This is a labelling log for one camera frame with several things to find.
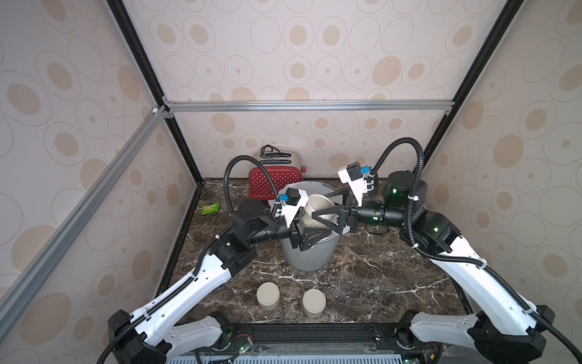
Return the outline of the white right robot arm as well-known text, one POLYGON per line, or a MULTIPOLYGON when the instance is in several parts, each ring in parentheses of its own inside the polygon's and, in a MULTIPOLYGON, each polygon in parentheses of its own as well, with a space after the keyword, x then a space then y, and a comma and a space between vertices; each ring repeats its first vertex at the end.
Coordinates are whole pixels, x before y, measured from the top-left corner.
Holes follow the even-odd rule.
POLYGON ((425 209, 426 183, 410 171, 394 172, 379 203, 363 199, 372 181, 361 168, 356 173, 339 173, 350 186, 341 204, 309 201, 306 215, 340 235, 359 224, 399 227, 409 246, 444 270, 480 307, 480 312, 464 316, 410 310, 396 331, 403 347, 412 341, 436 341, 477 350, 494 363, 529 363, 542 356, 547 342, 542 333, 554 331, 554 312, 522 297, 448 218, 425 209))

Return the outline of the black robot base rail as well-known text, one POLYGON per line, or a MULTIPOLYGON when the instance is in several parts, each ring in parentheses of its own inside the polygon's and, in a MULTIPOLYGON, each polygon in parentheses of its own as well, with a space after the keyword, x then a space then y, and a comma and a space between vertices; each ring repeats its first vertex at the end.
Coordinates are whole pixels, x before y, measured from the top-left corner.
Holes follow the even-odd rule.
POLYGON ((443 345, 413 338, 400 323, 229 322, 218 343, 194 350, 197 363, 436 363, 443 345))

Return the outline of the beige jar lid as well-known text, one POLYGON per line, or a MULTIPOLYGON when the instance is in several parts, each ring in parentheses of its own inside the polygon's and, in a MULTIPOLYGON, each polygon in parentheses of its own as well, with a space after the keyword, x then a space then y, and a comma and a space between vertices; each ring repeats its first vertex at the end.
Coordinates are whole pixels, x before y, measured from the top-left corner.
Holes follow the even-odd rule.
POLYGON ((299 222, 304 228, 327 228, 327 226, 314 218, 312 218, 313 212, 320 212, 325 209, 330 209, 335 207, 335 205, 306 205, 304 212, 299 222))

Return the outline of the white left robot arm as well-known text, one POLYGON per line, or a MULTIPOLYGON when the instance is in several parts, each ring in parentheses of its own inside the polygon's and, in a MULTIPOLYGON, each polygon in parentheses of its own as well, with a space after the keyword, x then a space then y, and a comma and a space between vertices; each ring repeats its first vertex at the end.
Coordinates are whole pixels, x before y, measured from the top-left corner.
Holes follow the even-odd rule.
POLYGON ((166 363, 203 347, 228 343, 229 323, 220 315, 186 325, 179 321, 247 267, 257 256, 256 244, 288 239, 294 248, 308 250, 332 234, 346 232, 341 215, 353 199, 346 190, 329 197, 342 202, 311 213, 319 227, 299 222, 309 205, 310 196, 304 190, 288 188, 277 197, 271 212, 259 200, 242 202, 231 213, 228 228, 202 250, 194 269, 151 302, 132 313, 120 310, 109 319, 110 342, 97 361, 104 363, 113 356, 119 363, 166 363))

